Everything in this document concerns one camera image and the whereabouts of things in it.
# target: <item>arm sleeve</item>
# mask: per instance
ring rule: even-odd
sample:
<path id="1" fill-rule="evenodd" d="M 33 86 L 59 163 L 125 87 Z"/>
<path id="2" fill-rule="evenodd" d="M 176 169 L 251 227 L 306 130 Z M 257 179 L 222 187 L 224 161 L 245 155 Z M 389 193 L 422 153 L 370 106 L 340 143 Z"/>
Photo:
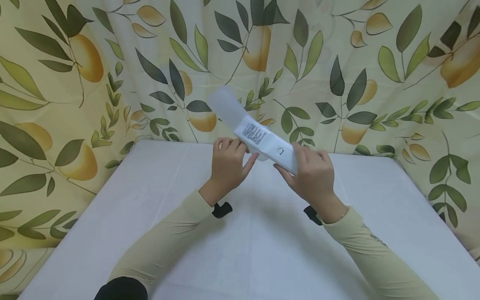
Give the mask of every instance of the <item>arm sleeve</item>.
<path id="1" fill-rule="evenodd" d="M 342 219 L 324 227 L 345 247 L 379 298 L 438 299 L 423 280 L 365 226 L 353 207 Z"/>
<path id="2" fill-rule="evenodd" d="M 125 252 L 108 280 L 133 278 L 149 291 L 156 276 L 171 263 L 172 256 L 184 250 L 193 230 L 213 210 L 195 190 Z"/>

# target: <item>black object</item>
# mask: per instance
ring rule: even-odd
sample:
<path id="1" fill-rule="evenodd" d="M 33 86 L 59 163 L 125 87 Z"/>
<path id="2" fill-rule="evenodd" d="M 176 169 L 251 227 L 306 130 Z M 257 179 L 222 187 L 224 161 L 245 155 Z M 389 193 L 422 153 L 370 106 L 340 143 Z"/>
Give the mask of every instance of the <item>black object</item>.
<path id="1" fill-rule="evenodd" d="M 233 208 L 230 205 L 230 203 L 225 202 L 223 203 L 222 206 L 215 204 L 212 214 L 215 218 L 221 219 L 225 217 L 227 214 L 231 213 L 232 211 L 233 211 Z"/>
<path id="2" fill-rule="evenodd" d="M 306 213 L 307 217 L 313 222 L 315 222 L 315 224 L 317 224 L 318 226 L 322 225 L 322 222 L 319 218 L 317 218 L 317 212 L 313 209 L 313 207 L 309 205 L 303 210 L 303 212 Z"/>

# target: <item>curtain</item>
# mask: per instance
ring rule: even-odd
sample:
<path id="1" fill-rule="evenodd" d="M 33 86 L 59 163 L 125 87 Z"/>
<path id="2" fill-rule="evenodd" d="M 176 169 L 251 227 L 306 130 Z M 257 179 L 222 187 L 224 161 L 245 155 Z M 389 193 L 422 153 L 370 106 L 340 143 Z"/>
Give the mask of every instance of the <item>curtain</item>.
<path id="1" fill-rule="evenodd" d="M 137 141 L 232 136 L 206 104 L 223 85 L 287 141 L 396 161 L 478 262 L 479 5 L 0 1 L 0 294 Z"/>

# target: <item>yellow fruit print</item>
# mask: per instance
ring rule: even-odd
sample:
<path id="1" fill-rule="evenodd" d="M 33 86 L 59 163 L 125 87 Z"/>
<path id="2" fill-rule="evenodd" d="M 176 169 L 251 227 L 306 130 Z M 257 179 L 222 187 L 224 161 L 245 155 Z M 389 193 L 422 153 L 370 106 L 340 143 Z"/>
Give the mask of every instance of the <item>yellow fruit print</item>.
<path id="1" fill-rule="evenodd" d="M 70 39 L 80 75 L 97 83 L 103 78 L 103 64 L 95 45 L 86 36 L 78 34 Z"/>
<path id="2" fill-rule="evenodd" d="M 26 122 L 16 124 L 15 127 L 28 133 L 40 145 L 44 152 L 50 150 L 52 147 L 52 137 L 42 126 Z"/>
<path id="3" fill-rule="evenodd" d="M 59 169 L 66 177 L 81 181 L 92 179 L 98 171 L 95 154 L 86 142 L 82 143 L 77 158 Z"/>
<path id="4" fill-rule="evenodd" d="M 216 126 L 216 114 L 211 111 L 187 112 L 190 123 L 202 132 L 211 132 Z"/>
<path id="5" fill-rule="evenodd" d="M 470 79 L 480 69 L 480 36 L 473 37 L 440 68 L 440 75 L 448 88 L 454 88 Z"/>
<path id="6" fill-rule="evenodd" d="M 272 32 L 268 26 L 254 27 L 250 32 L 247 49 L 243 54 L 243 61 L 250 69 L 264 72 L 267 68 L 268 52 Z"/>

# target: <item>wrist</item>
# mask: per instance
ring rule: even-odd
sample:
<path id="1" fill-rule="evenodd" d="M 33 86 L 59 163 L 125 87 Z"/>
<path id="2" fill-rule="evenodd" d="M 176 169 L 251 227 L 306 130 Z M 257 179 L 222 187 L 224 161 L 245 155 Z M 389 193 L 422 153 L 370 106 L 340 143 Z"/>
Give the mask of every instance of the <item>wrist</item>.
<path id="1" fill-rule="evenodd" d="M 228 191 L 224 190 L 222 184 L 215 182 L 211 178 L 198 190 L 198 192 L 211 207 L 215 206 L 218 201 L 222 200 L 222 198 L 228 194 Z"/>

